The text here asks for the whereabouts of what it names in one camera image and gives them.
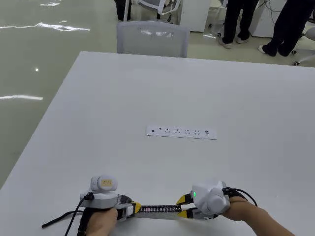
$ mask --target human hand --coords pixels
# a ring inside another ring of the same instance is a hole
[[[115,228],[118,212],[115,208],[92,215],[87,227],[87,236],[108,236]]]
[[[232,197],[230,198],[230,203],[230,209],[222,215],[234,221],[246,220],[246,216],[251,211],[251,209],[257,208],[242,197]]]

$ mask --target chair backrest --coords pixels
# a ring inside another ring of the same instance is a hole
[[[117,53],[186,58],[189,33],[185,27],[163,22],[121,22]]]
[[[160,15],[177,11],[181,3],[181,0],[169,0],[169,5],[166,8],[164,8],[165,3],[166,3],[166,0],[138,0],[138,4],[146,8],[155,9]]]

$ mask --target cable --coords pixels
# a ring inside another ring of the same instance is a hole
[[[259,5],[258,8],[260,8],[260,7],[262,7],[263,5],[265,5],[266,8],[270,10],[271,20],[272,20],[272,22],[275,24],[276,22],[275,22],[275,20],[274,20],[274,16],[273,16],[272,13],[273,13],[273,12],[281,12],[281,11],[275,11],[274,9],[272,9],[270,1],[271,1],[271,0],[264,0],[264,2],[263,2],[261,5]]]
[[[53,225],[53,224],[57,223],[58,221],[61,221],[62,219],[64,219],[65,217],[67,217],[68,215],[73,214],[73,213],[74,213],[74,211],[68,211],[65,214],[63,214],[62,216],[60,216],[60,217],[58,217],[56,219],[53,219],[53,220],[47,222],[46,224],[43,224],[41,227],[42,227],[42,229],[44,229],[44,228],[46,228],[46,227],[48,227],[50,225]]]
[[[69,233],[69,231],[70,231],[70,228],[71,228],[71,226],[72,226],[73,220],[74,220],[74,218],[75,218],[75,215],[77,214],[78,209],[79,209],[79,207],[81,206],[82,202],[84,202],[85,200],[91,201],[91,200],[93,200],[93,199],[94,199],[94,194],[93,194],[93,193],[88,193],[87,195],[84,196],[83,199],[81,199],[81,201],[79,202],[78,206],[77,206],[76,209],[74,210],[73,216],[72,216],[72,218],[71,218],[71,220],[70,220],[69,226],[68,226],[67,231],[65,232],[64,236],[67,236],[67,235],[68,235],[68,233]]]
[[[242,189],[239,189],[239,188],[229,188],[229,187],[227,187],[227,188],[222,189],[222,191],[223,191],[223,193],[224,193],[225,195],[227,195],[230,191],[238,191],[238,192],[241,192],[241,193],[245,193],[247,196],[249,196],[249,198],[252,200],[252,202],[255,204],[255,206],[256,206],[256,207],[258,206],[258,205],[257,205],[257,202],[255,201],[255,199],[254,199],[249,193],[245,192],[245,191],[242,190]]]

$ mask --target yellow label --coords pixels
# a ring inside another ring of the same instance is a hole
[[[102,179],[102,187],[112,187],[113,181],[111,179]]]

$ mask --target measuring ruler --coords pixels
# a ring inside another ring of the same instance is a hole
[[[179,219],[177,214],[181,211],[182,207],[178,205],[141,206],[138,213],[135,214],[135,217],[176,220]]]

